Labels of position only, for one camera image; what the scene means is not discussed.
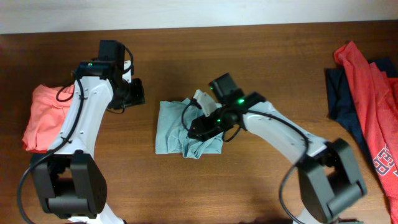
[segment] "wooden tabletop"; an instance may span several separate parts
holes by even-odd
[[[388,56],[398,67],[398,22],[347,22],[198,29],[112,30],[0,35],[0,223],[22,223],[17,183],[29,165],[22,150],[32,91],[61,86],[81,60],[96,56],[101,39],[117,39],[134,54],[146,104],[123,115],[105,113],[95,161],[108,183],[108,203],[129,223],[239,223],[287,218],[278,187],[290,164],[261,138],[242,131],[222,154],[199,160],[156,155],[159,101],[208,91],[229,72],[247,93],[258,91],[306,130],[353,147],[369,194],[341,214],[389,223],[387,200],[353,138],[327,117],[324,68],[332,53],[354,40],[366,58]],[[303,205],[297,176],[285,188],[287,206]],[[31,178],[23,188],[26,212],[37,223],[65,223],[45,214]]]

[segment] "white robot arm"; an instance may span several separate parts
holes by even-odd
[[[124,51],[131,61],[124,61]],[[115,40],[102,40],[98,58],[81,62],[73,72],[75,90],[63,126],[47,154],[34,154],[18,188],[18,206],[27,223],[33,223],[22,208],[21,190],[31,172],[40,205],[71,222],[125,223],[106,203],[106,181],[94,162],[95,141],[104,112],[143,104],[139,78],[132,79],[132,54]],[[71,177],[59,175],[69,170]]]
[[[245,95],[228,73],[210,86],[223,106],[215,107],[208,94],[197,90],[188,106],[201,108],[204,115],[192,121],[188,137],[205,141],[237,124],[274,146],[293,164],[283,178],[279,198],[294,223],[337,223],[340,212],[367,194],[354,154],[342,139],[328,142],[309,133],[280,114],[260,94]],[[334,167],[335,171],[326,175],[323,166]],[[305,205],[297,218],[287,210],[282,198],[283,186],[294,168],[298,169]]]

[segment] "black cable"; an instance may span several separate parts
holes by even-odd
[[[209,130],[209,131],[205,131],[205,132],[202,132],[202,133],[196,133],[196,132],[190,131],[190,130],[188,129],[187,125],[185,124],[185,122],[184,122],[184,114],[185,114],[185,112],[187,111],[188,107],[191,106],[191,105],[193,105],[194,102],[195,102],[195,100],[191,100],[191,101],[189,102],[189,104],[188,104],[188,105],[184,108],[184,110],[182,111],[182,114],[181,114],[181,123],[182,123],[182,126],[183,126],[184,129],[187,130],[189,133],[192,133],[192,134],[197,135],[197,136],[201,136],[201,135],[205,135],[205,134],[210,134],[210,133],[212,133],[214,130],[216,130],[217,127],[214,127],[214,128],[212,128],[211,130]]]
[[[246,110],[245,112],[247,112],[247,113],[254,113],[254,114],[266,116],[266,117],[271,118],[271,119],[275,119],[275,120],[277,120],[277,121],[283,123],[284,125],[290,127],[290,128],[293,129],[295,132],[297,132],[299,135],[301,135],[301,137],[303,137],[303,139],[304,139],[304,144],[305,144],[304,152],[303,152],[303,154],[300,156],[300,158],[298,159],[298,161],[295,162],[295,163],[290,167],[290,169],[286,172],[286,174],[284,175],[284,178],[283,178],[282,181],[280,182],[280,185],[279,185],[279,202],[280,202],[280,204],[282,205],[282,208],[285,210],[286,214],[287,214],[293,221],[295,221],[295,222],[298,223],[298,224],[305,224],[304,222],[301,222],[300,220],[298,220],[298,219],[289,211],[289,209],[286,207],[286,204],[285,204],[284,199],[283,199],[283,190],[284,190],[284,187],[285,187],[285,185],[286,185],[287,180],[288,180],[289,177],[292,175],[294,169],[297,167],[297,165],[299,165],[299,164],[304,160],[305,156],[307,155],[307,152],[308,152],[309,147],[310,147],[310,141],[308,140],[308,138],[304,135],[304,133],[303,133],[301,130],[299,130],[299,129],[296,128],[294,125],[290,124],[289,122],[287,122],[287,121],[285,121],[285,120],[283,120],[283,119],[281,119],[281,118],[278,118],[278,117],[276,117],[276,116],[274,116],[274,115],[272,115],[272,114],[267,114],[267,113],[262,113],[262,112],[258,112],[258,111],[252,111],[252,110]]]
[[[72,128],[70,129],[70,132],[68,133],[68,135],[63,138],[63,141],[61,142],[61,144],[57,147],[55,147],[54,149],[49,149],[49,151],[47,152],[47,154],[42,157],[41,159],[39,159],[37,162],[35,162],[33,165],[29,166],[29,168],[24,172],[24,175],[22,175],[21,180],[19,181],[19,185],[18,185],[18,189],[17,189],[17,204],[18,204],[18,209],[19,212],[22,215],[22,218],[25,220],[25,222],[30,223],[30,224],[34,224],[34,222],[32,220],[29,219],[29,217],[26,215],[26,212],[24,210],[23,204],[22,204],[22,187],[24,185],[25,179],[28,176],[28,174],[30,172],[32,172],[33,169],[35,169],[40,163],[42,163],[43,161],[46,161],[48,158],[50,158],[51,156],[53,156],[58,150],[60,150],[64,145],[66,145],[66,143],[69,141],[70,137],[72,136],[73,132],[75,131],[77,124],[79,122],[79,118],[80,118],[80,114],[81,111],[83,109],[83,103],[84,103],[84,91],[83,91],[83,87],[81,85],[81,81],[80,79],[76,79],[79,88],[80,88],[80,104],[79,104],[79,108],[76,114],[76,118],[75,121],[73,122]]]
[[[129,66],[128,68],[126,68],[126,69],[123,70],[123,74],[126,74],[127,72],[129,72],[129,71],[131,70],[132,61],[134,60],[134,57],[132,56],[131,51],[130,51],[126,46],[124,46],[124,48],[126,49],[127,53],[129,53],[130,58],[131,58],[131,64],[130,64],[130,66]]]
[[[126,106],[124,104],[123,104],[122,112],[120,112],[120,113],[115,112],[115,111],[110,110],[110,109],[106,109],[107,112],[114,113],[114,114],[123,114],[125,110],[126,110]]]
[[[74,82],[75,82],[75,81],[72,81],[71,83],[68,83],[67,85],[63,86],[63,87],[58,91],[57,95],[55,95],[55,99],[57,99],[57,101],[59,101],[59,102],[66,102],[66,101],[69,101],[70,99],[72,99],[72,98],[73,98],[73,94],[71,94],[70,97],[68,97],[68,98],[66,98],[66,99],[64,99],[64,100],[60,100],[59,97],[60,97],[60,94],[61,94],[62,90],[66,89],[66,87],[70,87]]]
[[[227,140],[224,139],[224,137],[225,137],[225,132],[226,132],[226,131],[224,131],[224,133],[223,133],[223,141],[224,141],[224,142],[232,141],[232,140],[238,135],[238,133],[239,133],[239,131],[240,131],[241,129],[242,129],[242,127],[239,127],[238,130],[236,130],[235,133],[234,133],[229,139],[227,139]]]

